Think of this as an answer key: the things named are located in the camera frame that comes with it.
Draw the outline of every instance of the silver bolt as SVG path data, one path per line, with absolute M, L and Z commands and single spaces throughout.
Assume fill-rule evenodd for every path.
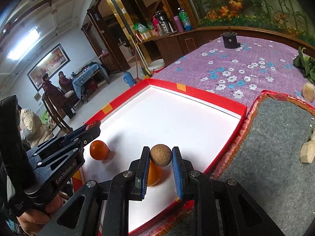
M 231 186 L 235 186 L 237 184 L 236 180 L 234 178 L 230 178 L 227 180 L 227 183 Z
M 190 171 L 190 174 L 191 174 L 193 177 L 198 177 L 198 176 L 200 176 L 200 172 L 197 171 L 197 170 L 192 170 L 192 171 Z
M 132 176 L 132 171 L 127 170 L 122 174 L 124 177 L 131 177 Z
M 87 181 L 86 182 L 86 186 L 88 187 L 88 188 L 92 188 L 92 187 L 94 187 L 96 185 L 96 181 L 95 180 L 90 180 L 90 181 Z

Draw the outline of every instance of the ceiling light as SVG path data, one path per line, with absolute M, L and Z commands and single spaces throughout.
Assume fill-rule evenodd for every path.
M 18 60 L 21 56 L 25 56 L 29 52 L 30 47 L 36 42 L 38 38 L 39 33 L 37 32 L 36 28 L 32 29 L 28 35 L 19 42 L 17 47 L 15 47 L 15 49 L 9 53 L 7 57 L 13 60 Z

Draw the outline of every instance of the purple tablecloth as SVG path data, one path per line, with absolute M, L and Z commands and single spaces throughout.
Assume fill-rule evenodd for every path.
M 216 93 L 248 109 L 262 90 L 303 99 L 302 87 L 308 80 L 293 66 L 296 49 L 260 38 L 238 36 L 237 40 L 241 47 L 231 50 L 224 48 L 220 37 L 153 77 Z

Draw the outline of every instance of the blue kettle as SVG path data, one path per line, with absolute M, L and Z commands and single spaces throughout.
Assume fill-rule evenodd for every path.
M 123 75 L 123 79 L 129 85 L 129 87 L 132 87 L 133 85 L 136 84 L 136 81 L 132 77 L 131 73 L 129 73 L 128 71 L 126 71 L 125 74 Z

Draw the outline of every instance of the orange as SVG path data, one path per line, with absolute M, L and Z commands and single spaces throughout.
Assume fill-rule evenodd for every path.
M 150 161 L 149 176 L 148 176 L 148 186 L 157 184 L 162 177 L 162 169 L 156 166 L 152 161 Z
M 106 159 L 109 153 L 107 145 L 101 140 L 95 140 L 90 145 L 90 154 L 91 157 L 95 160 L 104 160 Z

